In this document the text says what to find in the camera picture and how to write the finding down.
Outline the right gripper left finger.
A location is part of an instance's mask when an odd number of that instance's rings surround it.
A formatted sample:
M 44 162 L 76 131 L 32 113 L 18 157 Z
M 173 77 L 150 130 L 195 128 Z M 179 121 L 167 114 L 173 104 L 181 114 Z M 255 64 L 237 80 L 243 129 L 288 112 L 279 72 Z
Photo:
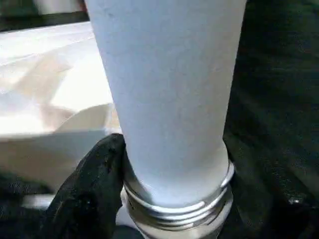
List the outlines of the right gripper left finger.
M 44 239 L 110 239 L 122 206 L 125 141 L 100 140 L 62 184 L 45 212 Z

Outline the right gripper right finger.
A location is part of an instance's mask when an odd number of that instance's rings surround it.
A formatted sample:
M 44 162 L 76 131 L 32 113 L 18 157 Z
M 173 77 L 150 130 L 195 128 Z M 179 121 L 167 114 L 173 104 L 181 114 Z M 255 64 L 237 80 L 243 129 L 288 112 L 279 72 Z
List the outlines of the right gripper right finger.
M 267 149 L 227 139 L 234 202 L 223 239 L 317 239 L 319 203 Z

